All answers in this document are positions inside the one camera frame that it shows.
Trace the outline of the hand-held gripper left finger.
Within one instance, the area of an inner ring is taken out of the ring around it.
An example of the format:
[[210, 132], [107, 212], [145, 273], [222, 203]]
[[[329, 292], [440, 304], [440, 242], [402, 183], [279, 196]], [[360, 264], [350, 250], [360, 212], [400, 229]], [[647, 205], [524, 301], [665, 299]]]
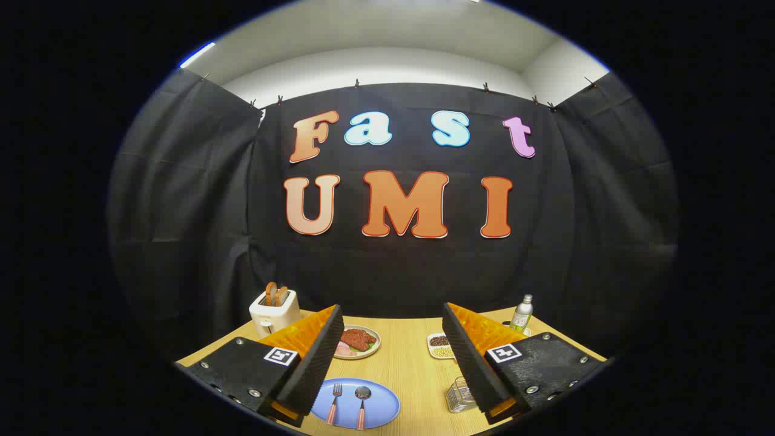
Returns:
[[260, 340], [235, 337], [176, 368], [224, 400], [299, 428], [318, 397], [343, 331], [341, 306], [332, 305]]

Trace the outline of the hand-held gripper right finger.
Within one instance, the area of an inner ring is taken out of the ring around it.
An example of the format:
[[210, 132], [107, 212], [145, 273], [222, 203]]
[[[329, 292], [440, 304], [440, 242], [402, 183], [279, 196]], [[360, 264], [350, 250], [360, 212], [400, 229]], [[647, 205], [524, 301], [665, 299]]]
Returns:
[[605, 364], [554, 333], [526, 336], [449, 302], [442, 328], [488, 424], [547, 408]]

